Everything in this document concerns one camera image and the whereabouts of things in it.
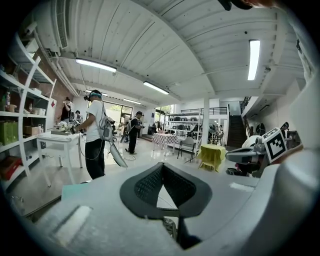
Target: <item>floor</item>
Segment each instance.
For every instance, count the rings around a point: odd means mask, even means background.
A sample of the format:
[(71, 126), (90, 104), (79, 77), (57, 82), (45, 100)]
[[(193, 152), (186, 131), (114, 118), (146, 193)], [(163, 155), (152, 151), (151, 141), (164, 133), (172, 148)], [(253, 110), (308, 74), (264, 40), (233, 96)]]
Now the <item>floor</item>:
[[(154, 144), (144, 139), (137, 140), (137, 145), (135, 151), (137, 154), (133, 157), (129, 155), (125, 148), (128, 147), (127, 143), (117, 143), (116, 146), (119, 152), (123, 155), (128, 167), (137, 167), (143, 166), (148, 163), (158, 163), (158, 162), (167, 162), (170, 164), (184, 164), (190, 159), (190, 154), (184, 152), (183, 157), (177, 159), (178, 151), (175, 150), (175, 154), (172, 155), (172, 149), (168, 150), (168, 155), (166, 155), (167, 150), (161, 149), (160, 146), (155, 147), (153, 151)], [(111, 154), (107, 155), (107, 145), (104, 151), (104, 160), (105, 160), (105, 173), (106, 175), (116, 175), (118, 172), (125, 172), (127, 169), (118, 166)], [(85, 150), (85, 137), (81, 139), (81, 149), (82, 152)], [(72, 165), (72, 174), (77, 184), (84, 181), (90, 180), (90, 176), (87, 172), (85, 165), (85, 157), (82, 155), (83, 168), (80, 168), (78, 150), (77, 147), (74, 147), (70, 152), (71, 165)], [(36, 209), (44, 206), (48, 202), (56, 199), (61, 195), (62, 188), (64, 185), (70, 185), (71, 181), (65, 167), (60, 167), (59, 160), (54, 157), (47, 157), (44, 159), (45, 162), (45, 171), (48, 173), (49, 179), (51, 181), (51, 187), (48, 187), (44, 176), (41, 172), (41, 165), (39, 160), (37, 160), (30, 169), (30, 177), (26, 177), (25, 174), (21, 174), (7, 189), (7, 193), (12, 196), (23, 197), (23, 203), (18, 203), (18, 208), (21, 210), (22, 215), (27, 215)], [(198, 168), (198, 160), (193, 162), (185, 163), (185, 165)], [(219, 167), (219, 173), (213, 171), (212, 175), (227, 175), (225, 170), (228, 167), (234, 167), (235, 164), (228, 160), (224, 160)], [(174, 207), (173, 202), (163, 188), (159, 194), (159, 207)]]

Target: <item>shelf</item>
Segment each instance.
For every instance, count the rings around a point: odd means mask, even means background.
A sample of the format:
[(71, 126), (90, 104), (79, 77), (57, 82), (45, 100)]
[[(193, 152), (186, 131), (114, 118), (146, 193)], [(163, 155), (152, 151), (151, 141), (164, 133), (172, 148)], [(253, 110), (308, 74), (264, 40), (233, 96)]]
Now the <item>shelf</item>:
[(23, 142), (25, 143), (25, 142), (29, 142), (29, 141), (32, 141), (32, 140), (34, 140), (34, 139), (36, 139), (36, 135), (32, 135), (32, 136), (30, 136), (30, 137), (28, 137), (28, 138), (24, 138), (23, 139)]
[[(14, 60), (14, 62), (21, 64), (21, 68), (28, 74), (35, 64), (35, 61), (27, 52), (17, 33), (14, 35), (8, 55)], [(33, 78), (39, 83), (54, 84), (54, 82), (43, 72), (40, 67), (37, 67), (35, 70)]]
[(166, 129), (168, 131), (188, 132), (188, 133), (202, 133), (202, 131), (191, 131), (191, 130), (178, 130), (178, 129)]
[(32, 156), (32, 158), (28, 159), (26, 162), (29, 165), (31, 165), (34, 161), (36, 161), (37, 159), (39, 159), (39, 153), (38, 150), (35, 148), (33, 150), (30, 151), (26, 151), (25, 155), (28, 156)]
[(30, 88), (28, 88), (27, 92), (28, 92), (28, 94), (26, 96), (29, 98), (33, 98), (33, 99), (37, 98), (37, 99), (43, 99), (43, 100), (49, 101), (48, 97), (43, 96), (42, 94), (35, 93), (35, 91), (31, 90)]
[(16, 146), (19, 146), (19, 141), (10, 143), (10, 144), (5, 145), (5, 146), (0, 146), (0, 153), (4, 152), (6, 150), (9, 150), (9, 149), (11, 149), (13, 147), (16, 147)]
[(198, 124), (199, 122), (201, 123), (202, 120), (200, 121), (166, 121), (168, 123), (177, 123), (177, 124)]
[(47, 118), (46, 115), (41, 114), (23, 114), (24, 118)]
[(168, 114), (169, 117), (199, 116), (199, 112)]
[(11, 178), (10, 178), (9, 180), (3, 180), (3, 181), (2, 181), (3, 189), (6, 190), (6, 189), (11, 185), (11, 183), (12, 183), (20, 174), (22, 174), (24, 171), (25, 171), (25, 167), (20, 165), (20, 166), (14, 171), (14, 173), (12, 174), (12, 176), (11, 176)]
[[(1, 117), (18, 117), (19, 113), (16, 112), (7, 112), (7, 111), (0, 111)], [(46, 115), (40, 114), (23, 114), (24, 118), (47, 118)]]
[(16, 112), (7, 112), (7, 111), (0, 111), (1, 117), (18, 117), (19, 113)]
[(21, 89), (25, 88), (25, 86), (22, 83), (19, 83), (16, 79), (12, 78), (10, 75), (3, 72), (2, 70), (0, 70), (0, 83), (5, 87), (10, 87), (10, 88), (18, 87)]

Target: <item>air conditioner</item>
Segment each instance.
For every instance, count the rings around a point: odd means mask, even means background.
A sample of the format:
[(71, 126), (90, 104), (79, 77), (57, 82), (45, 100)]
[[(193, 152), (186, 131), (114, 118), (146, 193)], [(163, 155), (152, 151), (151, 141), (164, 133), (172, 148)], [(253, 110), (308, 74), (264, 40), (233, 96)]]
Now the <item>air conditioner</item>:
[(52, 53), (61, 55), (68, 46), (66, 10), (69, 1), (53, 0), (38, 4), (33, 12), (37, 22), (37, 33), (42, 46)]

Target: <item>white table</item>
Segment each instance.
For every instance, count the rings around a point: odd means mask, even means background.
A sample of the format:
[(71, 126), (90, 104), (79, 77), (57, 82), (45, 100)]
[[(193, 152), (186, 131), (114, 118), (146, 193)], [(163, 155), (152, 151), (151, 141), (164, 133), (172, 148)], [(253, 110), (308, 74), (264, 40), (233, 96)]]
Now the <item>white table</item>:
[[(82, 168), (83, 166), (82, 166), (82, 160), (81, 160), (79, 136), (80, 135), (78, 133), (71, 134), (71, 135), (56, 135), (56, 134), (51, 134), (50, 131), (38, 134), (36, 136), (36, 145), (39, 153), (40, 164), (42, 165), (41, 169), (48, 187), (51, 186), (51, 182), (49, 181), (48, 175), (45, 170), (45, 165), (42, 157), (43, 155), (51, 156), (51, 157), (52, 156), (59, 157), (59, 163), (61, 167), (63, 166), (62, 158), (65, 158), (66, 167), (69, 173), (71, 183), (75, 184), (75, 179), (71, 171), (70, 150), (74, 146), (78, 145), (79, 162), (80, 162), (80, 167)], [(42, 149), (41, 142), (45, 142), (50, 145)]]
[(162, 146), (168, 147), (168, 144), (173, 144), (172, 146), (172, 154), (175, 154), (175, 143), (179, 143), (178, 137), (172, 134), (164, 134), (164, 133), (155, 133), (153, 134), (153, 150), (155, 150), (156, 144), (161, 144)]

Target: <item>white t-shirt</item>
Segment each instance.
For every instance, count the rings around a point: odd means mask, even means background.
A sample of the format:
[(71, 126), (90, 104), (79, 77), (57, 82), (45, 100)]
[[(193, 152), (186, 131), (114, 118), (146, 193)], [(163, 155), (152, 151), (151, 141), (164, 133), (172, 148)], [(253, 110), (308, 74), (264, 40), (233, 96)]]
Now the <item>white t-shirt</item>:
[(124, 117), (124, 123), (125, 123), (125, 125), (123, 126), (123, 127), (127, 127), (127, 122), (130, 120), (130, 118), (128, 117), (128, 116), (125, 116)]
[(106, 118), (106, 115), (105, 115), (106, 110), (105, 110), (103, 101), (100, 101), (100, 100), (92, 101), (90, 107), (88, 107), (86, 112), (88, 114), (90, 113), (95, 116), (95, 121), (86, 130), (85, 142), (87, 143), (87, 142), (93, 142), (97, 139), (101, 139), (97, 123), (99, 124), (101, 119), (104, 120)]

